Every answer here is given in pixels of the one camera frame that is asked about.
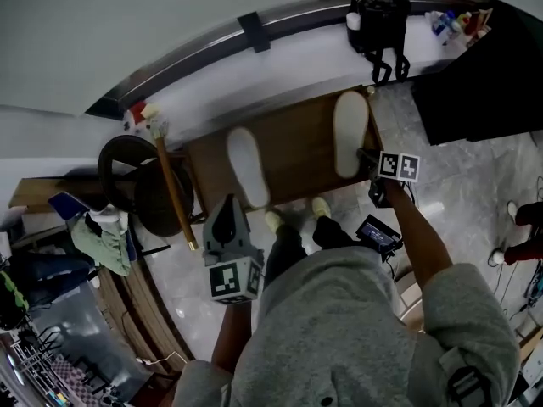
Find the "white slipper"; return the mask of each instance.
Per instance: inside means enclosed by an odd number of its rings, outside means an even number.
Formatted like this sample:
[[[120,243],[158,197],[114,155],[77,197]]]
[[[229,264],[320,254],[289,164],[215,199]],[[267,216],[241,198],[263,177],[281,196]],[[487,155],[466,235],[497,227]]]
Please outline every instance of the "white slipper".
[[[342,178],[352,178],[360,169],[356,151],[364,144],[368,121],[366,99],[354,91],[341,94],[333,111],[333,137],[336,173]]]
[[[267,206],[270,203],[270,191],[264,180],[255,136],[246,128],[234,128],[228,134],[227,151],[247,202],[253,208]]]

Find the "leg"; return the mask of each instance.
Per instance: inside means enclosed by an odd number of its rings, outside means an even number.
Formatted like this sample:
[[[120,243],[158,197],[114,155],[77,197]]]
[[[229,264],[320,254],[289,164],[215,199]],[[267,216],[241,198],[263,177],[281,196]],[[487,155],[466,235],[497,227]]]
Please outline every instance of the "leg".
[[[302,238],[292,226],[282,224],[277,228],[276,234],[277,239],[267,262],[264,288],[307,256],[302,247]]]
[[[504,254],[504,259],[508,265],[517,261],[543,259],[543,236],[539,235],[526,243],[508,248]]]
[[[358,242],[349,237],[347,232],[341,229],[337,221],[329,219],[326,216],[317,219],[313,241],[325,250],[328,248],[347,248],[359,245]]]
[[[316,229],[313,232],[313,241],[323,249],[346,248],[359,245],[341,229],[337,221],[332,220],[330,207],[323,198],[314,198],[311,208],[316,217]]]
[[[515,223],[519,226],[543,226],[543,202],[530,203],[518,209]]]

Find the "bottle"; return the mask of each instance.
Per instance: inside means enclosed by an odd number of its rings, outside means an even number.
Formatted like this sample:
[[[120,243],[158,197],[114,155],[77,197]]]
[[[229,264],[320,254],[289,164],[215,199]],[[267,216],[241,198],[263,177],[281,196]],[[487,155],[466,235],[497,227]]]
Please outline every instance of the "bottle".
[[[439,16],[437,21],[434,23],[434,33],[436,36],[439,36],[443,33],[443,30],[449,27],[449,15],[443,13]]]
[[[361,25],[360,15],[355,12],[349,12],[347,14],[347,27],[352,31],[359,31]]]
[[[469,24],[469,20],[471,18],[472,18],[471,13],[466,12],[465,14],[458,15],[456,22],[461,26],[462,30],[464,31],[466,29],[466,26]]]
[[[427,12],[424,14],[428,22],[432,26],[432,31],[435,33],[436,29],[439,27],[440,21],[439,17],[441,16],[441,12],[438,12],[436,10],[433,10],[432,12]]]
[[[457,39],[460,36],[460,34],[463,31],[464,30],[463,30],[462,26],[458,23],[458,21],[453,21],[451,23],[451,33],[449,35],[448,41],[454,41],[455,39]]]
[[[446,45],[447,41],[449,41],[449,36],[451,35],[451,28],[446,25],[441,29],[441,32],[437,35],[438,43],[441,45]]]

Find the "black bag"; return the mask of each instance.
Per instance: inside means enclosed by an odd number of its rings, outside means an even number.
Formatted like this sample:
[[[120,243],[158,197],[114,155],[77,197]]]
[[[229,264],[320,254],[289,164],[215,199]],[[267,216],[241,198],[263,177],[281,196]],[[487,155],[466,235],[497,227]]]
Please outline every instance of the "black bag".
[[[347,27],[350,45],[357,53],[373,63],[373,82],[379,86],[386,83],[392,68],[383,61],[383,50],[393,48],[396,54],[396,79],[404,81],[410,64],[404,56],[406,19],[411,12],[409,0],[351,0],[349,12],[361,17],[361,28],[353,31]],[[385,70],[379,80],[379,72]]]

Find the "gray hoodie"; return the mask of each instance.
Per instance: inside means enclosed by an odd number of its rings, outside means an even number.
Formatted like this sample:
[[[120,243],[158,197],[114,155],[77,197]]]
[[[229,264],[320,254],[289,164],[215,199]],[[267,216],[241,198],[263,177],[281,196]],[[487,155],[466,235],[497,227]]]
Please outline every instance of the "gray hoodie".
[[[518,344],[477,268],[435,275],[423,289],[425,332],[413,332],[393,311],[395,286],[378,258],[338,248],[287,270],[263,292],[234,375],[195,360],[173,405],[456,405],[447,387],[464,366],[486,377],[492,405],[506,405]]]

